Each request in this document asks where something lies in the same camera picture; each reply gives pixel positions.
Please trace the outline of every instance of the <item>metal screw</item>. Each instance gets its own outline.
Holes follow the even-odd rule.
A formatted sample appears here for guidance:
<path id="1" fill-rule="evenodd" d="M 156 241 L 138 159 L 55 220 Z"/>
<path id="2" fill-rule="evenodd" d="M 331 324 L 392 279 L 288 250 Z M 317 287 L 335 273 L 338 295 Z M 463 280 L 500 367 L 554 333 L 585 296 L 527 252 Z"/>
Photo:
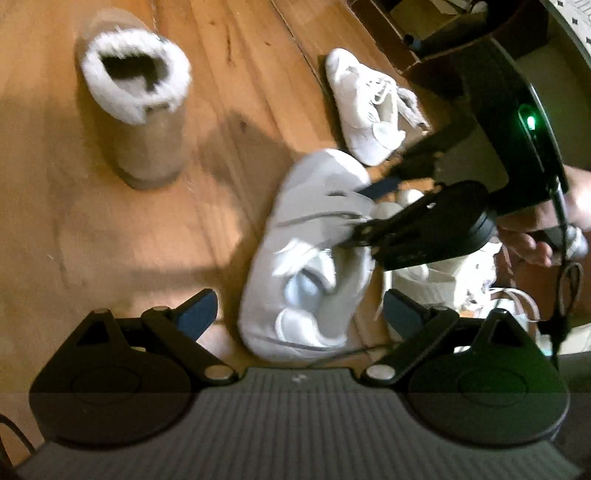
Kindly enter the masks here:
<path id="1" fill-rule="evenodd" d="M 209 365 L 203 373 L 210 380 L 222 382 L 232 378 L 234 369 L 227 365 Z"/>
<path id="2" fill-rule="evenodd" d="M 365 371 L 367 376 L 372 380 L 378 380 L 380 382 L 387 382 L 392 380 L 396 376 L 396 370 L 389 365 L 372 365 Z"/>

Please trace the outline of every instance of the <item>finger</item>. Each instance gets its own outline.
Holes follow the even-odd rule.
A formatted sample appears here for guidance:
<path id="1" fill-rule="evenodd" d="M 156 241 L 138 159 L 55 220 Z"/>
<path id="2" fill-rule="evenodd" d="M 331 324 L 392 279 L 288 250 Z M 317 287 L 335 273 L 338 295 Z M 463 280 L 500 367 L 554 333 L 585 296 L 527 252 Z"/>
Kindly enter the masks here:
<path id="1" fill-rule="evenodd" d="M 540 265 L 543 267 L 550 267 L 552 266 L 552 247 L 549 246 L 546 242 L 538 242 L 535 246 L 535 252 L 540 260 Z"/>
<path id="2" fill-rule="evenodd" d="M 535 251 L 535 240 L 527 233 L 511 232 L 499 228 L 499 239 L 520 256 Z"/>
<path id="3" fill-rule="evenodd" d="M 533 265 L 550 267 L 552 265 L 552 249 L 544 242 L 539 242 L 535 249 L 524 255 L 525 260 Z"/>
<path id="4" fill-rule="evenodd" d="M 556 213 L 551 202 L 540 203 L 498 219 L 498 224 L 515 232 L 536 232 L 557 225 Z"/>

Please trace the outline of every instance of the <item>white fur lining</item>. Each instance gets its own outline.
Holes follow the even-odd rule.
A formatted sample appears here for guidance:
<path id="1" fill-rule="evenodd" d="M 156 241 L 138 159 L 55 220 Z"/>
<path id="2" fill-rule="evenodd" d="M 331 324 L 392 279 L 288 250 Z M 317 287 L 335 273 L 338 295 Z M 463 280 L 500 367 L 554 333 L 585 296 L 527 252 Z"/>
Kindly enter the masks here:
<path id="1" fill-rule="evenodd" d="M 152 92 L 133 95 L 111 79 L 101 57 L 124 59 L 139 54 L 161 59 L 168 76 Z M 168 105 L 168 110 L 174 112 L 183 103 L 191 83 L 191 64 L 183 51 L 171 41 L 140 29 L 97 35 L 88 46 L 81 68 L 96 102 L 107 113 L 130 125 L 145 123 L 149 107 Z"/>

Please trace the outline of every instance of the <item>ribbed gray surface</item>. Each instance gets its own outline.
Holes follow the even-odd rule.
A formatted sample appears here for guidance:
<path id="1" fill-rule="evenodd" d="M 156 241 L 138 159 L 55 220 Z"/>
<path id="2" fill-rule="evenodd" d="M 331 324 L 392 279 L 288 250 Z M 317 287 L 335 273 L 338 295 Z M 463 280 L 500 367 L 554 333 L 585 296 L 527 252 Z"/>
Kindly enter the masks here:
<path id="1" fill-rule="evenodd" d="M 45 445 L 26 480 L 567 480 L 580 470 L 547 442 L 479 450 L 419 425 L 391 391 L 346 369 L 251 368 L 202 392 L 182 422 L 140 445 L 85 452 Z"/>

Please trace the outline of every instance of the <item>black cord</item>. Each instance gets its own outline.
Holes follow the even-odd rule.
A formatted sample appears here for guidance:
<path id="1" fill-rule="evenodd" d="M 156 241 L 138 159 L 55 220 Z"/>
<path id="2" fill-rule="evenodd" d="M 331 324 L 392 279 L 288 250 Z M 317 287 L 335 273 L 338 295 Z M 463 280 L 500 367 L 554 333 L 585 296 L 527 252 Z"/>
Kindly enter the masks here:
<path id="1" fill-rule="evenodd" d="M 348 358 L 350 356 L 359 355 L 360 353 L 368 353 L 368 352 L 372 352 L 374 350 L 380 350 L 380 349 L 391 350 L 393 347 L 398 345 L 398 343 L 399 342 L 380 343 L 378 345 L 364 346 L 361 348 L 356 348 L 354 350 L 347 350 L 345 352 L 337 353 L 337 354 L 327 357 L 327 358 L 321 358 L 320 360 L 316 360 L 316 361 L 306 365 L 306 368 L 317 368 L 320 365 L 329 364 L 331 362 L 341 360 L 342 358 Z"/>
<path id="2" fill-rule="evenodd" d="M 569 324 L 569 316 L 573 310 L 574 305 L 581 296 L 581 290 L 583 286 L 583 267 L 580 263 L 571 262 L 567 259 L 569 223 L 566 216 L 564 196 L 562 194 L 560 181 L 558 179 L 557 187 L 552 195 L 552 202 L 554 204 L 554 210 L 556 211 L 558 225 L 562 233 L 560 268 L 558 269 L 558 278 L 556 280 L 554 310 L 552 312 L 552 316 L 545 322 L 539 322 L 538 330 L 543 335 L 550 335 L 550 342 L 552 344 L 552 354 L 550 361 L 556 370 L 558 370 L 558 353 L 560 352 L 560 345 L 566 340 L 566 337 L 572 330 Z M 567 305 L 564 304 L 563 297 L 563 284 L 566 279 L 569 281 L 570 296 L 570 301 Z"/>
<path id="3" fill-rule="evenodd" d="M 1 413 L 0 413 L 0 424 L 6 425 L 9 429 L 11 429 L 12 432 L 14 433 L 14 435 L 16 435 L 18 437 L 18 439 L 22 442 L 22 444 L 27 448 L 27 450 L 29 450 L 30 454 L 35 453 L 35 447 L 29 441 L 27 436 L 22 432 L 22 430 L 20 428 L 18 428 L 17 425 L 11 419 L 9 419 L 6 415 L 2 415 Z M 0 451 L 6 452 L 6 450 L 4 449 L 4 444 L 2 443 L 1 438 L 0 438 Z"/>

